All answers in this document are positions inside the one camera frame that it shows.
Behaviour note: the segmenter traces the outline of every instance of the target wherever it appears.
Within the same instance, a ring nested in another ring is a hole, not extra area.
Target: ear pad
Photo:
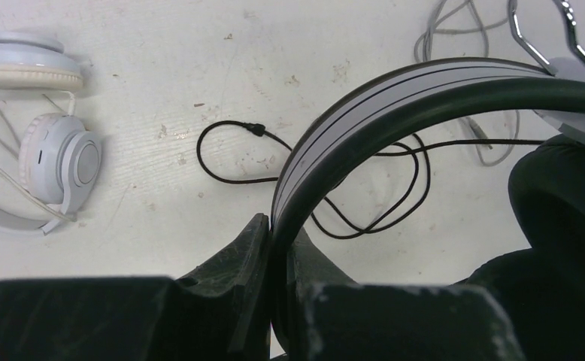
[[[18,154],[20,183],[32,196],[59,204],[62,191],[62,158],[74,135],[84,126],[76,117],[44,114],[32,121]]]
[[[80,67],[63,51],[62,44],[53,39],[0,32],[0,89],[80,90]]]
[[[509,194],[532,248],[585,298],[585,146],[551,138],[514,166]]]

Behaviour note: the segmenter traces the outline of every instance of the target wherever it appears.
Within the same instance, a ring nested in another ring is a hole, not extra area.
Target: table surface
[[[43,238],[0,234],[0,278],[190,271],[253,214],[268,213],[274,190],[274,184],[210,179],[196,161],[200,131],[224,119],[259,122],[296,143],[342,96],[414,62],[413,44],[436,2],[0,0],[0,30],[53,36],[82,65],[87,82],[77,115],[104,140],[102,172],[78,221]],[[502,19],[505,2],[477,0],[484,21]],[[585,0],[572,3],[585,45]],[[569,55],[549,0],[521,2],[520,12],[524,31],[543,53]],[[474,27],[467,11],[446,24]],[[492,57],[533,63],[506,26],[490,31],[490,44]],[[437,36],[434,57],[480,55],[480,45],[478,35]],[[20,134],[35,116],[52,111],[38,94],[0,93],[0,107]],[[533,113],[522,117],[521,138],[556,134]],[[513,119],[511,113],[477,118],[493,137],[508,136]],[[8,135],[1,122],[0,133]],[[426,143],[465,137],[456,121],[421,135]],[[530,150],[516,147],[494,168],[480,167],[470,146],[433,150],[431,194],[397,227],[352,241],[327,238],[310,223],[308,233],[357,281],[457,281],[491,257],[527,247],[507,181]],[[276,175],[287,157],[274,142],[242,129],[215,132],[204,152],[213,170],[228,177]],[[16,174],[15,162],[1,153],[3,168]],[[409,159],[372,159],[332,198],[365,225],[402,195],[412,167]],[[417,193],[423,188],[422,179]],[[4,181],[0,205],[37,213]],[[328,208],[319,206],[317,214],[330,229],[347,232]]]

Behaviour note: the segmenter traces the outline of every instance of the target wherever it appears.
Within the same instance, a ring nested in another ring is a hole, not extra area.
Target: gray cable
[[[447,14],[441,16],[443,12],[443,8],[445,7],[448,0],[441,0],[438,5],[436,5],[435,9],[430,14],[427,24],[427,30],[421,34],[421,36],[417,39],[414,43],[414,60],[416,62],[428,62],[432,60],[432,47],[433,47],[433,40],[434,35],[467,35],[467,34],[475,34],[479,33],[481,39],[483,40],[483,57],[488,57],[490,55],[490,40],[487,36],[487,31],[491,29],[498,28],[503,26],[504,24],[508,23],[508,18],[504,18],[496,23],[490,24],[485,26],[483,23],[483,19],[481,19],[480,14],[476,8],[476,4],[474,0],[465,0],[461,5],[457,6]],[[470,14],[474,18],[474,22],[476,23],[477,27],[473,29],[439,29],[438,27],[447,19],[461,11],[463,8],[468,8]],[[514,137],[513,139],[518,139],[518,134],[520,131],[520,112],[518,110],[516,112],[516,125],[514,130]],[[477,139],[488,139],[485,132],[479,127],[479,125],[470,117],[465,117],[459,119],[460,123]],[[486,162],[483,157],[483,150],[480,145],[476,145],[476,151],[478,155],[479,162],[481,165],[486,167],[493,167],[494,165],[498,165],[503,162],[514,150],[514,145],[508,145],[508,149],[505,151],[503,156],[498,158],[493,162]]]

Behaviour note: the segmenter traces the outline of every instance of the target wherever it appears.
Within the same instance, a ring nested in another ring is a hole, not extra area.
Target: headphones
[[[47,204],[60,204],[60,218],[72,215],[89,196],[102,158],[94,132],[72,115],[73,93],[82,89],[80,66],[51,38],[0,32],[0,90],[48,89],[71,96],[69,114],[43,114],[27,127],[20,143],[20,185]],[[31,220],[0,209],[0,231],[46,235],[61,219]]]

